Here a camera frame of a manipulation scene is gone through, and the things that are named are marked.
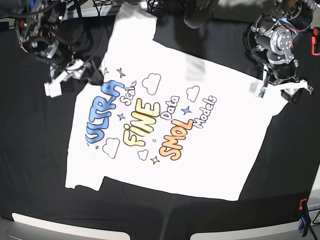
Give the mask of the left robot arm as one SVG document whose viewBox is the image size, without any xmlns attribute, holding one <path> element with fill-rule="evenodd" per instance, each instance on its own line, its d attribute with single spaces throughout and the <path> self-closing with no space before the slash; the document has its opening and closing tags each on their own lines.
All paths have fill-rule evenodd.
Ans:
<svg viewBox="0 0 320 240">
<path fill-rule="evenodd" d="M 263 98 L 268 86 L 278 89 L 290 103 L 296 103 L 303 90 L 314 89 L 297 74 L 299 62 L 293 48 L 299 33 L 310 29 L 318 0 L 276 0 L 274 7 L 261 14 L 250 27 L 255 46 L 250 56 L 262 68 L 262 80 L 250 86 L 250 92 Z"/>
</svg>

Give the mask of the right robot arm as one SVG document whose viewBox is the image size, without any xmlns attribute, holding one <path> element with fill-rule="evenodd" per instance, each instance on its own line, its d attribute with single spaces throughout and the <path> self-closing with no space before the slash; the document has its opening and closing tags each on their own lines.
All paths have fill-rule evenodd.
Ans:
<svg viewBox="0 0 320 240">
<path fill-rule="evenodd" d="M 67 11 L 66 0 L 32 0 L 25 13 L 19 14 L 14 29 L 20 47 L 50 66 L 49 83 L 61 79 L 79 80 L 101 86 L 104 82 L 94 58 L 94 38 L 89 27 L 81 21 L 74 30 L 63 25 Z M 84 53 L 92 55 L 84 59 Z"/>
</svg>

